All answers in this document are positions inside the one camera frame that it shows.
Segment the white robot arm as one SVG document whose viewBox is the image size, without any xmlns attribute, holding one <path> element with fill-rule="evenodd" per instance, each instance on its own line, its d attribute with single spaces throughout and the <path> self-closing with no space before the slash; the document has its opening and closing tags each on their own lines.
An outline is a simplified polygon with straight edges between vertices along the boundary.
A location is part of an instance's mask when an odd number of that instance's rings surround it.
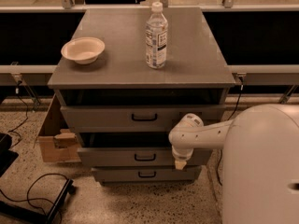
<svg viewBox="0 0 299 224">
<path fill-rule="evenodd" d="M 212 125 L 188 114 L 169 141 L 179 170 L 196 148 L 222 151 L 222 224 L 299 224 L 299 105 L 256 105 Z"/>
</svg>

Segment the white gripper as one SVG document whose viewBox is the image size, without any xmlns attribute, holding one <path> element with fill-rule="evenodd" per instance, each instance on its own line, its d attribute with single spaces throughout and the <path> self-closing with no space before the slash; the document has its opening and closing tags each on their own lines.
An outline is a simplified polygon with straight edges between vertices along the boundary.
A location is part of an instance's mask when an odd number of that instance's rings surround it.
<svg viewBox="0 0 299 224">
<path fill-rule="evenodd" d="M 172 154 L 175 161 L 175 167 L 177 170 L 182 171 L 184 167 L 187 165 L 187 162 L 193 154 L 192 148 L 178 148 L 178 147 L 172 147 Z"/>
</svg>

